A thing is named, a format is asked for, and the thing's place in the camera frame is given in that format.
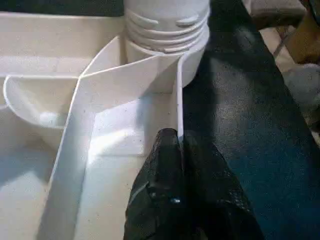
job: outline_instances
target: white plastic tray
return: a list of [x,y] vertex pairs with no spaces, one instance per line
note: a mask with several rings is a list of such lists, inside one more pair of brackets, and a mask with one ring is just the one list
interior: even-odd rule
[[126,40],[121,17],[0,22],[1,239],[122,239],[157,132],[183,135],[182,87],[209,34],[182,56]]

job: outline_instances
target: compartment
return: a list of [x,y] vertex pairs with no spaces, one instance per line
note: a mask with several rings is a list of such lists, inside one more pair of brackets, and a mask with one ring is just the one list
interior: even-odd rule
[[9,108],[58,149],[76,87],[76,77],[8,76],[4,98]]
[[122,239],[132,183],[157,132],[178,129],[182,114],[168,75],[177,61],[166,63],[152,56],[80,78],[38,239]]
[[1,239],[35,239],[56,152],[13,114],[2,91],[0,103]]
[[78,77],[122,32],[122,17],[0,12],[0,75]]

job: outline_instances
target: white container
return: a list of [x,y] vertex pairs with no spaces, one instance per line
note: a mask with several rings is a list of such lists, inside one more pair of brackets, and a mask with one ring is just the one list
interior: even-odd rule
[[[0,38],[0,62],[12,62],[0,65],[11,110],[3,106],[18,123],[0,122],[0,131],[20,137],[10,130],[20,125],[27,134],[22,143],[12,140],[15,151],[0,152],[0,180],[9,175],[0,186],[0,235],[122,239],[130,189],[157,132],[174,128],[182,139],[182,88],[196,73],[208,27],[187,52],[166,54],[126,39],[122,18],[0,14],[2,20],[12,32],[12,39]],[[12,42],[19,51],[8,50]]]

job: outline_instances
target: black fabric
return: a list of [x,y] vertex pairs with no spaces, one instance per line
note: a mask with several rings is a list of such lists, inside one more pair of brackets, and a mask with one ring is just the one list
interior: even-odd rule
[[190,236],[177,132],[158,132],[137,175],[126,209],[124,240],[187,240]]
[[124,14],[123,0],[2,0],[0,11],[115,17]]
[[215,145],[268,240],[320,239],[320,151],[240,0],[214,0],[183,89],[184,130]]
[[263,240],[248,198],[217,148],[184,133],[188,201],[194,226],[209,240]]

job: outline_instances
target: white plastic surface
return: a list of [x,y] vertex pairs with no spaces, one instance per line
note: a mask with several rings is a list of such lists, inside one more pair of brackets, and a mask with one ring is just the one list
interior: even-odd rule
[[[8,53],[1,54],[0,61],[12,61],[0,65],[5,98],[0,100],[0,119],[6,118],[0,121],[0,143],[12,137],[8,147],[0,147],[1,237],[122,239],[130,189],[157,132],[174,128],[182,140],[182,88],[195,75],[208,28],[186,53],[165,54],[125,39],[119,33],[120,18],[0,14],[1,18],[15,33],[9,34],[12,40],[0,39],[1,53]],[[52,52],[41,44],[46,34],[33,29],[49,31],[41,22],[53,31],[48,33],[54,39]],[[55,38],[59,26],[84,47],[77,42],[74,49],[62,35]],[[84,36],[80,30],[94,31],[95,36]],[[20,32],[27,33],[28,44],[16,39]],[[74,38],[77,35],[85,40]],[[7,49],[14,41],[22,45],[17,47],[21,66],[15,65],[18,52]],[[39,51],[33,42],[40,45]],[[57,70],[51,54],[72,67]],[[81,56],[78,60],[85,56],[85,61],[66,55]],[[42,60],[47,61],[43,71]]]
[[209,0],[125,0],[128,36],[144,48],[177,53],[201,39],[210,13]]
[[8,107],[52,148],[58,149],[78,78],[10,76],[3,86]]
[[124,21],[1,12],[0,22],[0,239],[36,240],[72,91]]

